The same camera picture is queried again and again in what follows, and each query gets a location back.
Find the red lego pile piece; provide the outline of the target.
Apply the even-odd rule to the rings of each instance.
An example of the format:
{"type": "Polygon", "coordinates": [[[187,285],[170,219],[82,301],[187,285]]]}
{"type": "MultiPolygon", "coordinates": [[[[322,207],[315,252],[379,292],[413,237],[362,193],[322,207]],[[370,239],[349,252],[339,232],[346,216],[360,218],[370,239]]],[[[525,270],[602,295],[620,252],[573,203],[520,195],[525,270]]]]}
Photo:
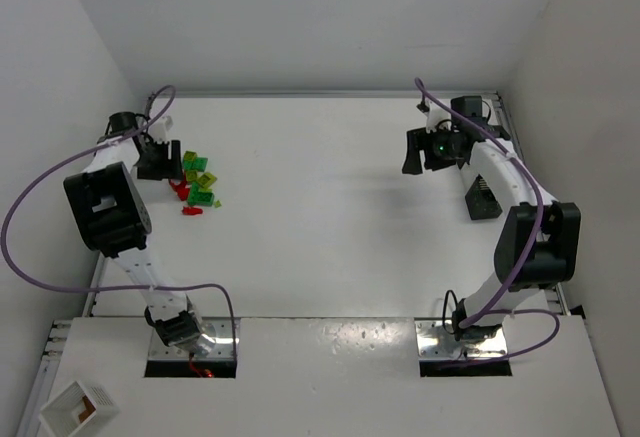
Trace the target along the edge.
{"type": "Polygon", "coordinates": [[[176,193],[180,201],[186,202],[188,200],[191,192],[191,185],[186,180],[182,180],[180,182],[170,180],[169,186],[176,193]]]}

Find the small red lego piece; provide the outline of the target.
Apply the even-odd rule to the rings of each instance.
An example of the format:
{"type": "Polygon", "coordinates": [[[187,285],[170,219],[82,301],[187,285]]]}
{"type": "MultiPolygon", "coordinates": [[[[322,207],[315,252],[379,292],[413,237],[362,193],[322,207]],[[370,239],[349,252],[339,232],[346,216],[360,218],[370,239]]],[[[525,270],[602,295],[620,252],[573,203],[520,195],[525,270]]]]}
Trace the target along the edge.
{"type": "Polygon", "coordinates": [[[186,216],[201,215],[203,213],[203,209],[199,207],[184,206],[181,213],[186,216]]]}

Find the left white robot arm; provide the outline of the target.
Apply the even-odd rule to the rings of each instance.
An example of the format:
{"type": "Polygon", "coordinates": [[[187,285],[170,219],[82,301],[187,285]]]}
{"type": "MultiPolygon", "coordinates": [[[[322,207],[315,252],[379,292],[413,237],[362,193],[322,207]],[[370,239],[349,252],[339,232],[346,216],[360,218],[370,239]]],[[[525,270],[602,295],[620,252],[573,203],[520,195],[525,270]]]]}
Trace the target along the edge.
{"type": "Polygon", "coordinates": [[[151,216],[134,181],[180,180],[181,144],[168,138],[171,117],[141,131],[145,122],[133,112],[111,115],[90,164],[63,186],[84,243],[142,288],[145,319],[162,343],[195,354],[202,319],[152,248],[151,216]]]}

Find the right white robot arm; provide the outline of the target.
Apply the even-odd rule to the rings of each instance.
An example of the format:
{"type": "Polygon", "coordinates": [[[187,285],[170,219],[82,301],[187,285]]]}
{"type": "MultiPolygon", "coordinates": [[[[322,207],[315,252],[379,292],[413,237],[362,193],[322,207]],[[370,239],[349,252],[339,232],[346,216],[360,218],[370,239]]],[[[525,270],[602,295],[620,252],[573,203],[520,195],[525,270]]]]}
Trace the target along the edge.
{"type": "Polygon", "coordinates": [[[500,327],[538,291],[573,277],[581,212],[532,176],[508,131],[492,122],[481,97],[457,97],[443,109],[446,117],[407,132],[402,171],[466,171],[471,180],[465,195],[470,218],[504,219],[491,275],[447,316],[449,332],[458,340],[471,340],[500,327]]]}

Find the green lego brick upper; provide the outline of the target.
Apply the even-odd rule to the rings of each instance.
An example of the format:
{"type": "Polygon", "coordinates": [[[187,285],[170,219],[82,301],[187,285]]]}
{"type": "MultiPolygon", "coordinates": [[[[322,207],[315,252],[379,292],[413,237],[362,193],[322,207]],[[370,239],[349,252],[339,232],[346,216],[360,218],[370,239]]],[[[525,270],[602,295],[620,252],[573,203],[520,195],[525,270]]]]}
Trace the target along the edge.
{"type": "Polygon", "coordinates": [[[191,163],[191,169],[198,172],[205,172],[208,164],[206,157],[197,157],[191,163]]]}

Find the yellow-green lego brick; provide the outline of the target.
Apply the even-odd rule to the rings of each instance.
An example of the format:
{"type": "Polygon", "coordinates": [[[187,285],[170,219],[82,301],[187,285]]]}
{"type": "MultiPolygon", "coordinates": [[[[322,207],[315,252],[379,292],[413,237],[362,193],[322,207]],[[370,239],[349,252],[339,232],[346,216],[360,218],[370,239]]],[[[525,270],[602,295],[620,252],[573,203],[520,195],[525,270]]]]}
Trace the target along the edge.
{"type": "Polygon", "coordinates": [[[196,183],[201,189],[211,191],[212,186],[217,182],[218,178],[210,172],[202,172],[196,179],[196,183]]]}

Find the large green lego brick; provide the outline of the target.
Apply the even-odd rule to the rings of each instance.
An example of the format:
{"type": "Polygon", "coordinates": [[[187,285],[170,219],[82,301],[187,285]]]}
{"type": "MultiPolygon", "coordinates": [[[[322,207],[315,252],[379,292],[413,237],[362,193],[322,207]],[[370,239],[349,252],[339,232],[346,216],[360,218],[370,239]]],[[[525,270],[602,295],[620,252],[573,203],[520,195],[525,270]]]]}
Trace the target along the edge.
{"type": "Polygon", "coordinates": [[[197,185],[190,187],[187,203],[189,206],[211,207],[215,202],[215,194],[211,189],[202,188],[197,185]]]}

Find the near black slatted container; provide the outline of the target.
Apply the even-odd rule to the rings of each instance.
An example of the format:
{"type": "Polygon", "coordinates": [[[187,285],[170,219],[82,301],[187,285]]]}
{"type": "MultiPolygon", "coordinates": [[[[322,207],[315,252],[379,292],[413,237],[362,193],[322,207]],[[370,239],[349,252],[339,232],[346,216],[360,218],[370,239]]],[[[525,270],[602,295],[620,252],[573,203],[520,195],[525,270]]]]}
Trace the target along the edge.
{"type": "Polygon", "coordinates": [[[465,203],[472,221],[496,219],[502,214],[502,208],[495,195],[480,175],[467,190],[465,203]]]}

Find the white slatted container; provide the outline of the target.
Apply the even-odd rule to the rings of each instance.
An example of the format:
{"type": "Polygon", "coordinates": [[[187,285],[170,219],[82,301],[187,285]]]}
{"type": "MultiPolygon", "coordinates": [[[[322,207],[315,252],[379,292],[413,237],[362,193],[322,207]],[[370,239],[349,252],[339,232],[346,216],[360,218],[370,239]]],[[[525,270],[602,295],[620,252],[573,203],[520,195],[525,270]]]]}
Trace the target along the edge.
{"type": "Polygon", "coordinates": [[[120,412],[104,386],[73,380],[41,407],[39,421],[49,436],[91,437],[120,412]]]}

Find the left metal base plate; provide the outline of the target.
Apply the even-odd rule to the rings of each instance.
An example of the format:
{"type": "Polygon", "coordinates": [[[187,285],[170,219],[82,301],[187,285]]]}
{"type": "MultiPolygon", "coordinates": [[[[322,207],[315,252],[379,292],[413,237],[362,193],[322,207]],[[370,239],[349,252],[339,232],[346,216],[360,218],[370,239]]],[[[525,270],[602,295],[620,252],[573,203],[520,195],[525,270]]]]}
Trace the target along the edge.
{"type": "MultiPolygon", "coordinates": [[[[194,360],[198,362],[233,362],[234,350],[239,349],[240,319],[234,320],[235,331],[231,330],[231,322],[223,318],[205,318],[203,333],[192,350],[194,360]]],[[[165,346],[158,335],[153,332],[148,348],[149,361],[183,361],[189,359],[187,350],[175,346],[165,346]]]]}

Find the metal base plate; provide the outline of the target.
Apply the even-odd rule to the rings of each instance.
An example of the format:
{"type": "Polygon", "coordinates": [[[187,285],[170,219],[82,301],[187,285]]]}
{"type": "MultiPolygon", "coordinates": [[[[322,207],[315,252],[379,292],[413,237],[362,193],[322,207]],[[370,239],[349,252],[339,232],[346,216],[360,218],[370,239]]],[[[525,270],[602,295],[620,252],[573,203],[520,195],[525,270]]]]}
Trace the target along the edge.
{"type": "Polygon", "coordinates": [[[472,327],[457,340],[436,319],[414,321],[419,358],[424,362],[451,362],[464,360],[486,360],[502,357],[508,348],[504,331],[500,325],[494,327],[472,327]]]}
{"type": "MultiPolygon", "coordinates": [[[[223,318],[205,318],[203,333],[192,350],[194,360],[198,362],[233,362],[234,350],[239,349],[240,319],[234,320],[235,331],[231,330],[231,322],[223,318]]],[[[165,346],[158,335],[153,332],[148,348],[149,361],[183,361],[189,359],[187,350],[175,346],[165,346]]]]}

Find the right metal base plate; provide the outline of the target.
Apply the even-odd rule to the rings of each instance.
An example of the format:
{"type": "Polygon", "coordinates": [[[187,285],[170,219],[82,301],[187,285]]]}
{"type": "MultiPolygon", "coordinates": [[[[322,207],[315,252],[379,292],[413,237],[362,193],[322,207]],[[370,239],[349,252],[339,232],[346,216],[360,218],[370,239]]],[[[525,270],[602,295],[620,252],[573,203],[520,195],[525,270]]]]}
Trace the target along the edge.
{"type": "Polygon", "coordinates": [[[500,325],[494,327],[472,327],[457,340],[436,319],[414,321],[419,358],[424,362],[451,362],[464,360],[486,360],[502,357],[508,348],[504,331],[500,325]]]}

